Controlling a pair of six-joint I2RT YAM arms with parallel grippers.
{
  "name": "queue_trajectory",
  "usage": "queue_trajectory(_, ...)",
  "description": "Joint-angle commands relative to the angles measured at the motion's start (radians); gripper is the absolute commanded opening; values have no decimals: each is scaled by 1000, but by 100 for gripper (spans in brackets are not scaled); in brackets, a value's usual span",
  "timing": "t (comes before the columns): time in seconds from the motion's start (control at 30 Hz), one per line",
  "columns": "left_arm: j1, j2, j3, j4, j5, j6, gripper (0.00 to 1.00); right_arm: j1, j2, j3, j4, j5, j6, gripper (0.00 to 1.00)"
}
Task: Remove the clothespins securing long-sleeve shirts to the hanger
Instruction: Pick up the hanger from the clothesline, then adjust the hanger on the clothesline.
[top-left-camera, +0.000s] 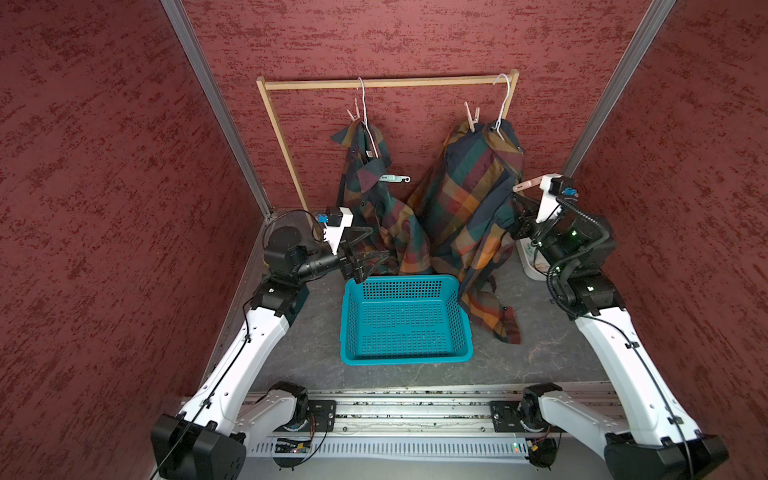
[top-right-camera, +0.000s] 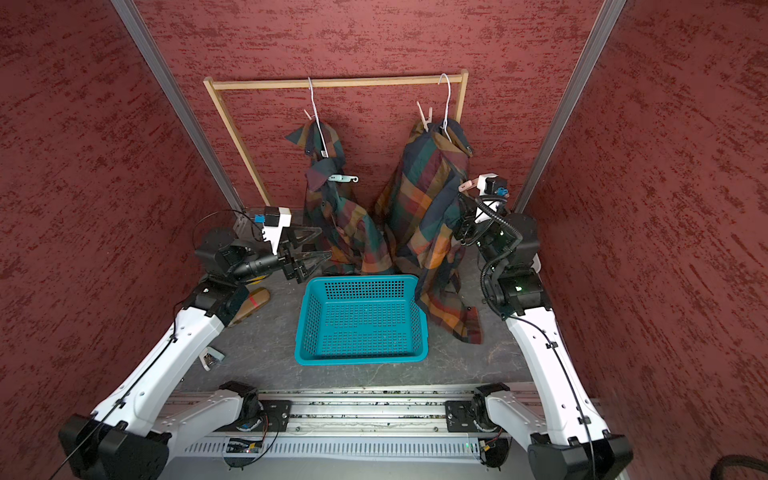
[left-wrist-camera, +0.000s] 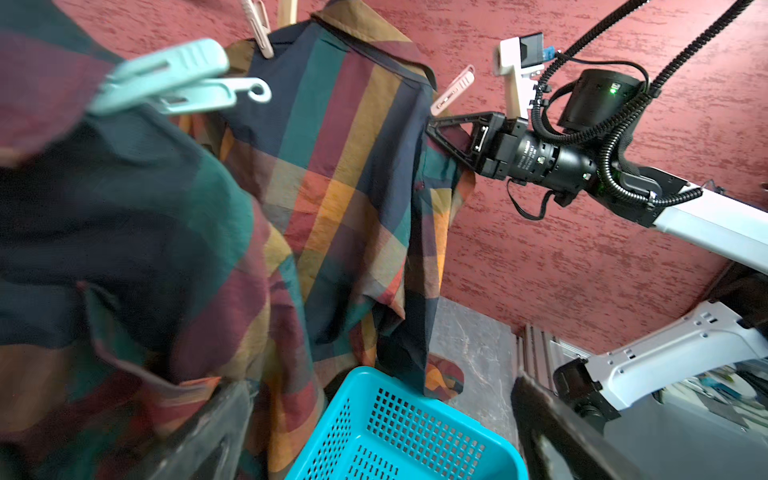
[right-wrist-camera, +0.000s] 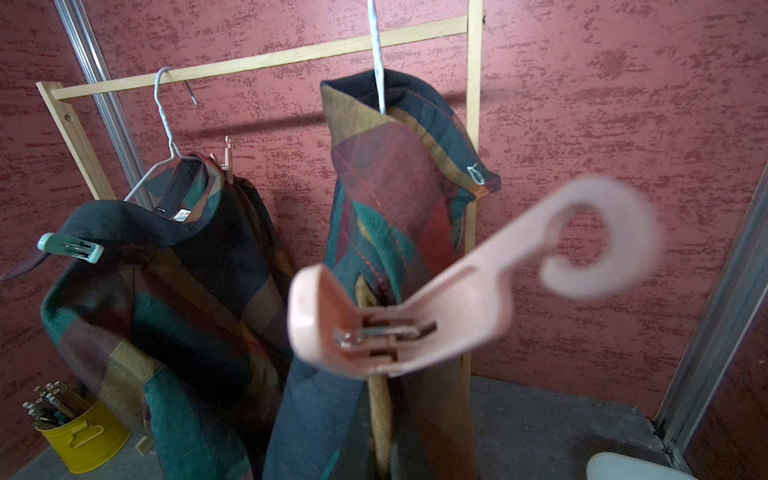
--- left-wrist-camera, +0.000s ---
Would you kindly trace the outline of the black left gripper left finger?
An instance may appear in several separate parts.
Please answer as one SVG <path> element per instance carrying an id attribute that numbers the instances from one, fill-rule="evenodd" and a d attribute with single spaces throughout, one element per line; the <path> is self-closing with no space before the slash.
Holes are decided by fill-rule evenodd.
<path id="1" fill-rule="evenodd" d="M 246 381 L 227 382 L 129 473 L 130 479 L 233 479 L 253 409 Z"/>

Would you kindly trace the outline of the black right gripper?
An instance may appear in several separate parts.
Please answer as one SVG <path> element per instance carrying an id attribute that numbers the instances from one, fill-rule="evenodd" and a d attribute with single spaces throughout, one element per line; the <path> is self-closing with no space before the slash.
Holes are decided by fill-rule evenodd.
<path id="1" fill-rule="evenodd" d="M 597 179 L 591 155 L 557 146 L 527 123 L 497 112 L 435 117 L 428 136 L 453 159 L 492 179 L 533 183 L 557 193 L 577 194 Z"/>

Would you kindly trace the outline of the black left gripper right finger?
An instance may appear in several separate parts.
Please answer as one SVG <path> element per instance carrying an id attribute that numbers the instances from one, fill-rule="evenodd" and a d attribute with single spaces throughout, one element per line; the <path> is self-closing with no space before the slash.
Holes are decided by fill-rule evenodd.
<path id="1" fill-rule="evenodd" d="M 642 471 L 614 449 L 586 421 L 528 375 L 519 375 L 511 391 L 518 439 L 531 479 L 551 479 L 549 443 L 575 479 L 640 479 Z"/>

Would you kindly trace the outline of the plaid long-sleeve shirt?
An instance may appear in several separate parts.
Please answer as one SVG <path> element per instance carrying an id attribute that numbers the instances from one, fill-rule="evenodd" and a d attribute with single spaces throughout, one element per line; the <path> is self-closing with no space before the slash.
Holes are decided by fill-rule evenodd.
<path id="1" fill-rule="evenodd" d="M 226 48 L 219 112 L 88 107 L 118 58 L 51 1 L 1 5 L 1 475 L 124 479 L 226 386 L 234 475 L 282 479 L 350 370 L 442 401 L 429 350 L 474 175 L 426 133 L 421 49 L 361 1 Z"/>

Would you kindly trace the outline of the mint green clothespin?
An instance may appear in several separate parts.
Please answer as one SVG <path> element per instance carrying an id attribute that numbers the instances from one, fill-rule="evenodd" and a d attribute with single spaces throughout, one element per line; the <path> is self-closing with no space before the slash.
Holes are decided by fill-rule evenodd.
<path id="1" fill-rule="evenodd" d="M 108 116 L 141 105 L 166 116 L 231 108 L 240 99 L 267 104 L 260 78 L 225 78 L 230 62 L 213 39 L 200 39 L 120 63 L 100 85 L 87 112 Z"/>

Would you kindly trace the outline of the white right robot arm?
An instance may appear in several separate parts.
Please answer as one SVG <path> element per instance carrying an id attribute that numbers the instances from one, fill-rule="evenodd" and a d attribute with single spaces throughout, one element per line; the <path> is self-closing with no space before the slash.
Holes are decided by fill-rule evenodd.
<path id="1" fill-rule="evenodd" d="M 767 284 L 767 215 L 722 193 L 664 171 L 635 165 L 623 154 L 655 81 L 590 69 L 562 87 L 569 99 L 563 134 L 531 129 L 523 117 L 498 112 L 438 117 L 428 135 L 454 159 L 495 180 L 535 184 L 546 198 L 569 205 L 586 193 L 617 216 L 732 260 Z M 602 429 L 642 397 L 727 364 L 767 355 L 767 306 L 705 300 L 654 333 L 553 375 L 559 398 Z"/>

